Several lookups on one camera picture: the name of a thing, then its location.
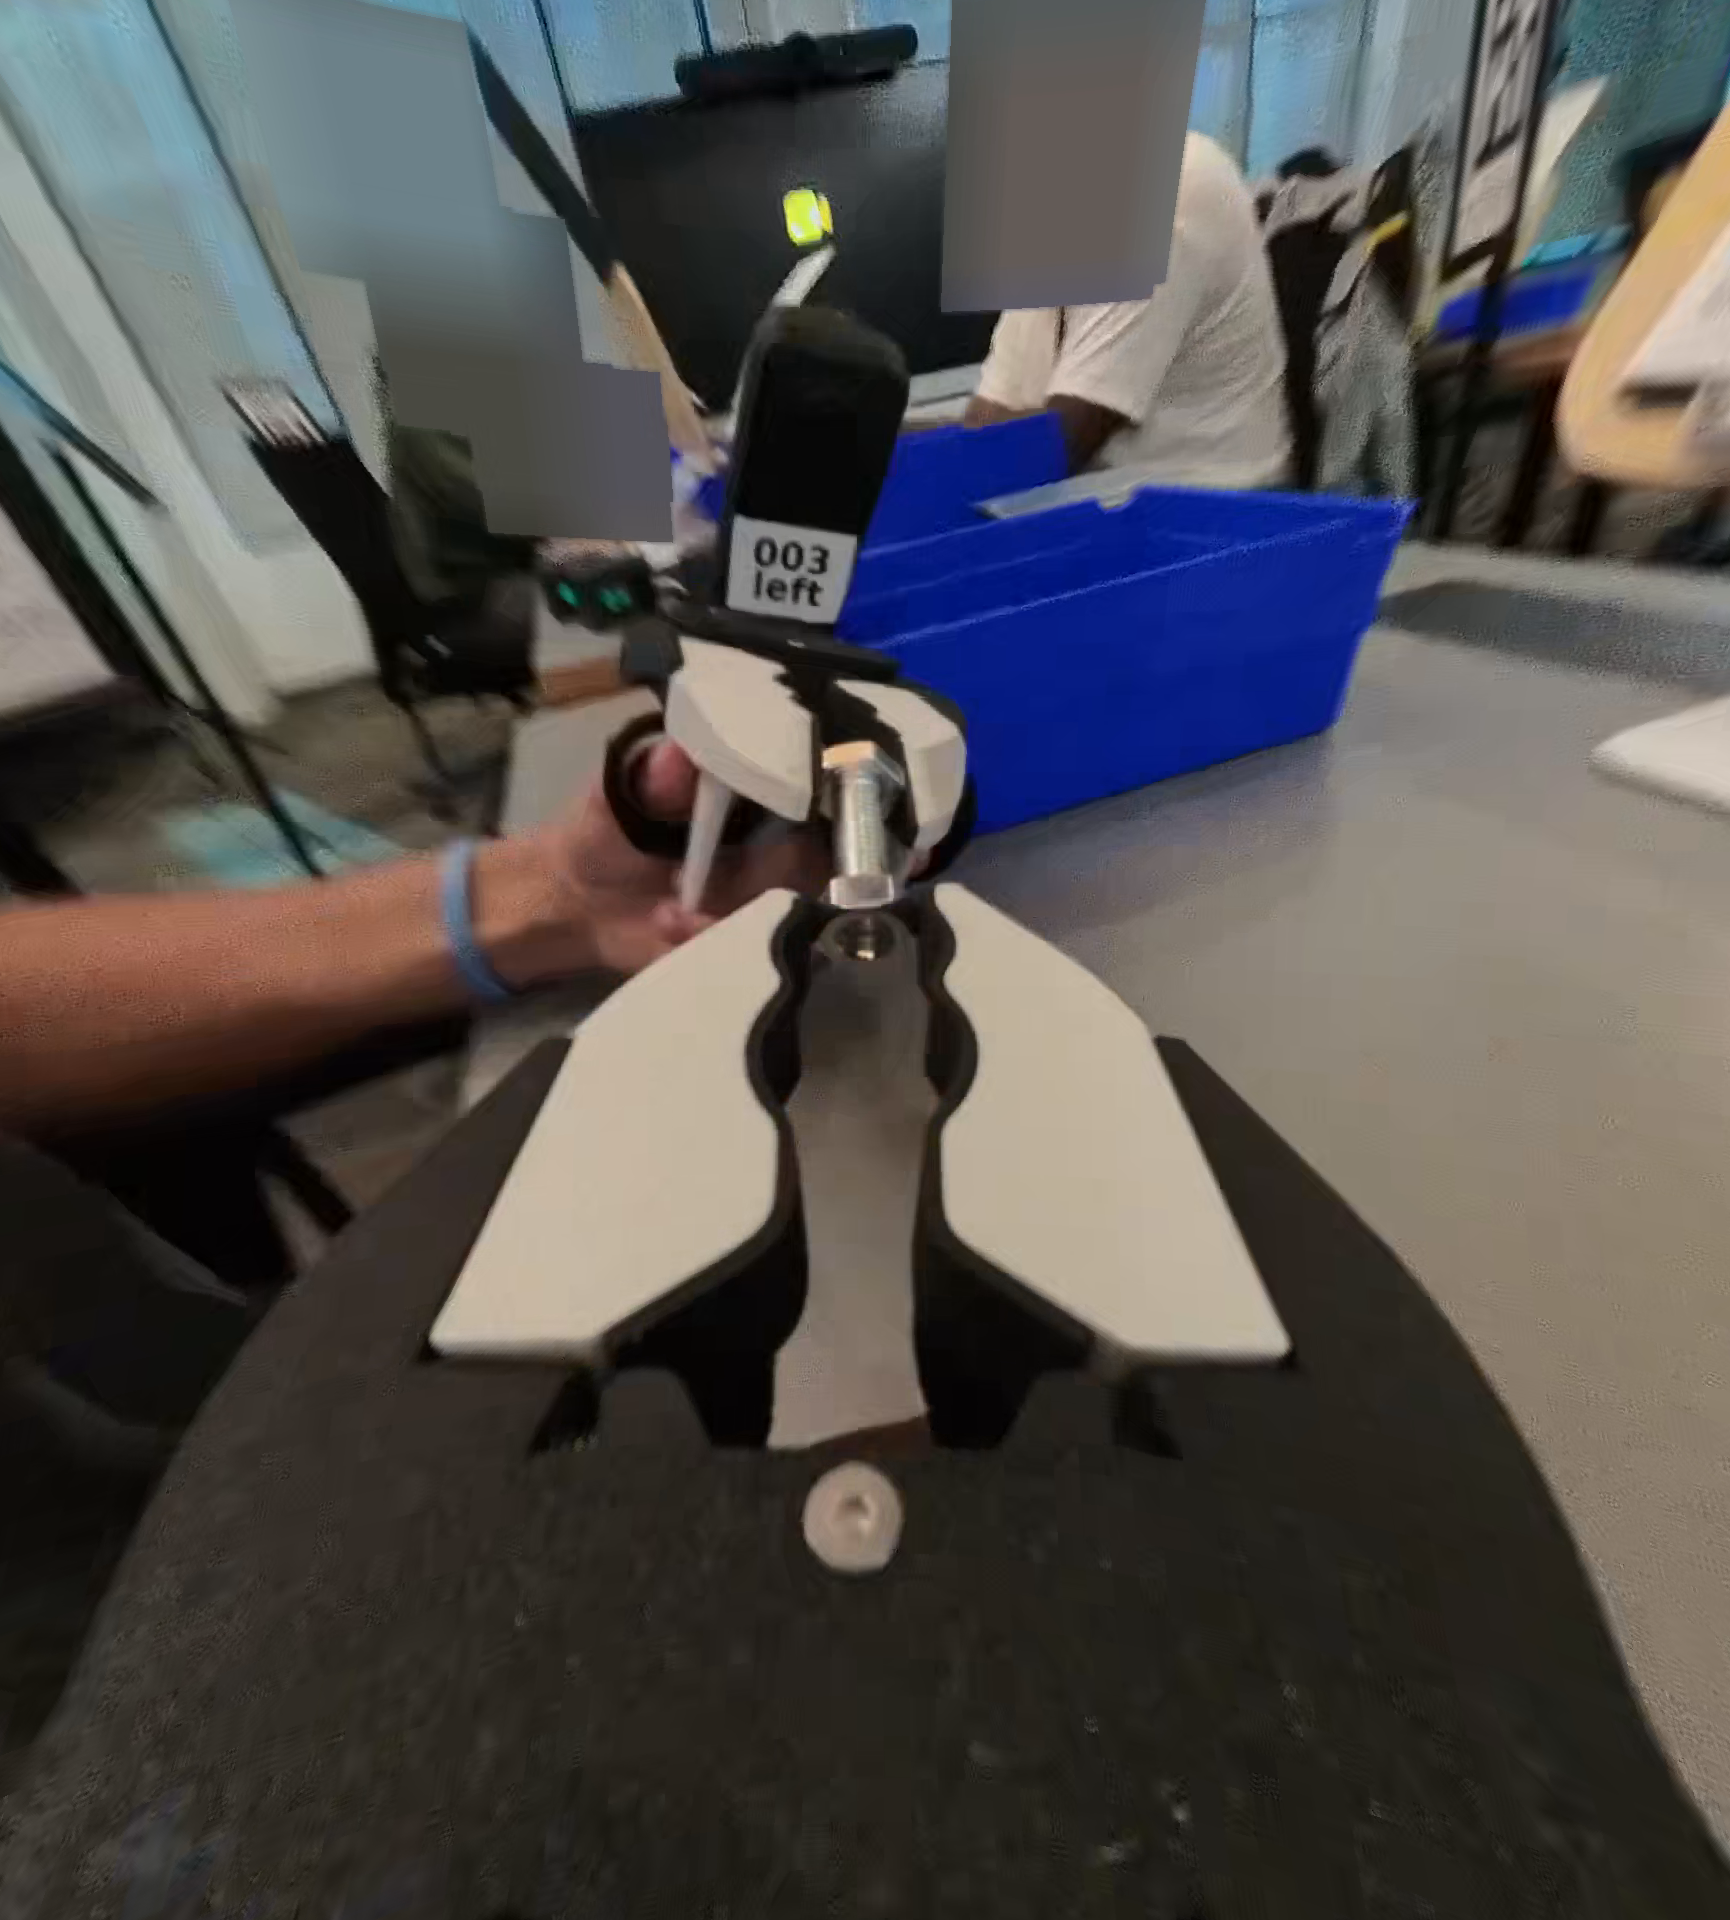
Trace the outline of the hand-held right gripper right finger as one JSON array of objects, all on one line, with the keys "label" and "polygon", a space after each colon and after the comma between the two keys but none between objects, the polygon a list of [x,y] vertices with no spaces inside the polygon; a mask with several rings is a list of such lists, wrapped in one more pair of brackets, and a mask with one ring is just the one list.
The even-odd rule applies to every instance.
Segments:
[{"label": "hand-held right gripper right finger", "polygon": [[1160,1041],[945,881],[912,909],[934,1092],[912,1228],[931,1441],[1000,1447],[1044,1380],[1277,1371],[1291,1334]]}]

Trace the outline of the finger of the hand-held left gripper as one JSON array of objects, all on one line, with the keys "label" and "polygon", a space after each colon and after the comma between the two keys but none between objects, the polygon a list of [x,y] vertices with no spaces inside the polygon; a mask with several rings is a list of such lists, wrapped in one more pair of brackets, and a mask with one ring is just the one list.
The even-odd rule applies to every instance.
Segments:
[{"label": "finger of the hand-held left gripper", "polygon": [[791,827],[812,819],[814,723],[781,667],[751,652],[683,652],[663,688],[662,720],[695,770],[677,900],[698,912],[736,803]]},{"label": "finger of the hand-held left gripper", "polygon": [[956,859],[972,838],[964,718],[931,688],[836,681],[826,692],[826,754],[874,759],[889,859]]}]

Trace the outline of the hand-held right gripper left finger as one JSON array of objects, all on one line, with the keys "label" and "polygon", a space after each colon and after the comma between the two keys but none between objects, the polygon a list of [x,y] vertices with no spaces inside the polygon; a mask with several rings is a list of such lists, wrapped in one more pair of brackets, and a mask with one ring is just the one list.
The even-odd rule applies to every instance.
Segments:
[{"label": "hand-held right gripper left finger", "polygon": [[457,1365],[665,1373],[708,1439],[763,1448],[808,1298],[785,1103],[815,905],[784,888],[573,1030],[429,1331]]}]

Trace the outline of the short thick steel bolt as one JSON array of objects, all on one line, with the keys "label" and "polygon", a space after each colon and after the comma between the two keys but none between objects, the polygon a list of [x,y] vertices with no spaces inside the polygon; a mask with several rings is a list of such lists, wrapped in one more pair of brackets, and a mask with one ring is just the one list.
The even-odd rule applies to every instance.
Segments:
[{"label": "short thick steel bolt", "polygon": [[859,738],[830,744],[819,756],[822,804],[831,828],[831,879],[886,875],[900,887],[886,808],[903,791],[903,774],[879,744]]}]

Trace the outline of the large steel hex nut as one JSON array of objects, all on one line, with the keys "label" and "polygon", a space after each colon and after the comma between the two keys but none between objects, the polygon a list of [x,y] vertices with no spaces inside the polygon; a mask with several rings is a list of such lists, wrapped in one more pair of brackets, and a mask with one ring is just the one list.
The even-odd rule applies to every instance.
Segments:
[{"label": "large steel hex nut", "polygon": [[817,953],[853,966],[892,959],[903,937],[898,903],[893,877],[831,877],[822,897]]}]

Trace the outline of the blue plastic bin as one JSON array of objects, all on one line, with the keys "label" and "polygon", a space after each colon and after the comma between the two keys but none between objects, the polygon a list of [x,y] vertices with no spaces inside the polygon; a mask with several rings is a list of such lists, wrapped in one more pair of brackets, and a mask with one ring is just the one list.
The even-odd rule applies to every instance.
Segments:
[{"label": "blue plastic bin", "polygon": [[[1578,324],[1615,279],[1621,259],[1615,253],[1576,255],[1536,263],[1516,273],[1504,287],[1497,339],[1549,333]],[[1431,324],[1431,344],[1464,342],[1476,328],[1485,296],[1485,279],[1448,299]]]},{"label": "blue plastic bin", "polygon": [[1069,478],[1059,421],[1049,413],[985,427],[925,427],[900,435],[859,551],[964,532],[987,503]]},{"label": "blue plastic bin", "polygon": [[993,834],[1329,732],[1412,514],[1080,498],[864,554],[837,633],[960,710]]}]

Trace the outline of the person's left forearm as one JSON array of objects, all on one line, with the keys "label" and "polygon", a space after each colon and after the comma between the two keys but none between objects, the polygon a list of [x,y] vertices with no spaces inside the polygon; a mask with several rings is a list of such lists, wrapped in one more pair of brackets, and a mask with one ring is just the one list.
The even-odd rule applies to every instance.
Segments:
[{"label": "person's left forearm", "polygon": [[463,1008],[432,854],[256,892],[5,905],[0,1124],[250,1092]]}]

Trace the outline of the grey desk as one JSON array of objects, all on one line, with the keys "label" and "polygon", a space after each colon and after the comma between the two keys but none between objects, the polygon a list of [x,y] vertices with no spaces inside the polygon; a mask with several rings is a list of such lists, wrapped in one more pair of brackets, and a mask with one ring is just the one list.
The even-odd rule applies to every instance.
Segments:
[{"label": "grey desk", "polygon": [[[1730,616],[1730,579],[1408,547]],[[1331,732],[958,877],[1186,1041],[1454,1322],[1730,1851],[1730,821],[1594,754],[1714,700],[1375,624]]]}]

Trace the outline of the grey flat device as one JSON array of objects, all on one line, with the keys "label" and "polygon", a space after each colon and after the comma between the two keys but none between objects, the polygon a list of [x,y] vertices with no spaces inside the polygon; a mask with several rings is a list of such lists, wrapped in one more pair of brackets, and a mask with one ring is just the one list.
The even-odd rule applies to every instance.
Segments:
[{"label": "grey flat device", "polygon": [[1108,471],[1083,474],[1053,485],[982,498],[974,505],[974,514],[983,520],[1003,522],[1076,508],[1116,512],[1147,485],[1149,477],[1137,473]]}]

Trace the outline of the black video bar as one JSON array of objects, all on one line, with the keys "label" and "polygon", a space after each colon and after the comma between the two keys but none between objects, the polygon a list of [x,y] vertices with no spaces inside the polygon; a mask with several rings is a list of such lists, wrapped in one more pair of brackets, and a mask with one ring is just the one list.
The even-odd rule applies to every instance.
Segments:
[{"label": "black video bar", "polygon": [[879,85],[914,65],[917,54],[919,34],[905,23],[828,34],[791,32],[775,42],[680,57],[671,62],[671,83],[687,105],[729,107]]}]

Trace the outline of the black board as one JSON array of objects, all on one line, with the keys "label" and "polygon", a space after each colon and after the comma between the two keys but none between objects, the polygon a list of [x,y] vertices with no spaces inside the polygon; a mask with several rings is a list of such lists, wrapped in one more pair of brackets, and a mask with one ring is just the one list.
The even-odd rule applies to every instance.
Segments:
[{"label": "black board", "polygon": [[415,585],[391,501],[350,439],[322,428],[283,383],[227,380],[221,393],[253,466],[350,590],[386,698],[406,715],[439,700],[532,710],[532,571],[493,564],[465,586]]}]

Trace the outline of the black jacket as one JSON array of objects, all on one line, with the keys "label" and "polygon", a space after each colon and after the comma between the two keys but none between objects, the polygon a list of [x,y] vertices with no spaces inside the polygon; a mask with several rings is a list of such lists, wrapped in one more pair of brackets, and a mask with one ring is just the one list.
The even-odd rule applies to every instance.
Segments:
[{"label": "black jacket", "polygon": [[1398,212],[1415,218],[1414,154],[1398,148],[1377,166],[1358,168],[1342,165],[1325,148],[1303,148],[1253,188],[1253,208],[1283,334],[1289,485],[1298,493],[1318,495],[1311,478],[1311,337],[1318,310],[1358,231]]}]

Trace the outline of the denim jacket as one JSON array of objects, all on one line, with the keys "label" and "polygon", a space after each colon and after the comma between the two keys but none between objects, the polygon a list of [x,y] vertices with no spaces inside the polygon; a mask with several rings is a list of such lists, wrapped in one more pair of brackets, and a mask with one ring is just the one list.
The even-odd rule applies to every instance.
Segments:
[{"label": "denim jacket", "polygon": [[1354,232],[1314,328],[1311,403],[1318,495],[1417,498],[1412,282],[1414,216]]}]

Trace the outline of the dark trouser leg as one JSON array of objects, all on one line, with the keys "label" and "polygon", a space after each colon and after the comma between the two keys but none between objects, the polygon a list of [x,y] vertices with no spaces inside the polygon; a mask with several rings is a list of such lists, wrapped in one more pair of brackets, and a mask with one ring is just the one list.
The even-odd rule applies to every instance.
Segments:
[{"label": "dark trouser leg", "polygon": [[259,1316],[256,1293],[0,1130],[0,1798]]}]

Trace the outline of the wooden white document stand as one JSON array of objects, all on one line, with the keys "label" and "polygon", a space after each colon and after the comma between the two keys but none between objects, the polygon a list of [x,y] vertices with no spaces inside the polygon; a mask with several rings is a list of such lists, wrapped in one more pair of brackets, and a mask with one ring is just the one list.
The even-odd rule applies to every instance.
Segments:
[{"label": "wooden white document stand", "polygon": [[[1694,442],[1686,401],[1624,395],[1634,357],[1730,226],[1730,102],[1572,352],[1558,403],[1569,466],[1606,485],[1730,491],[1730,455]],[[1730,694],[1621,732],[1595,770],[1730,817]]]}]

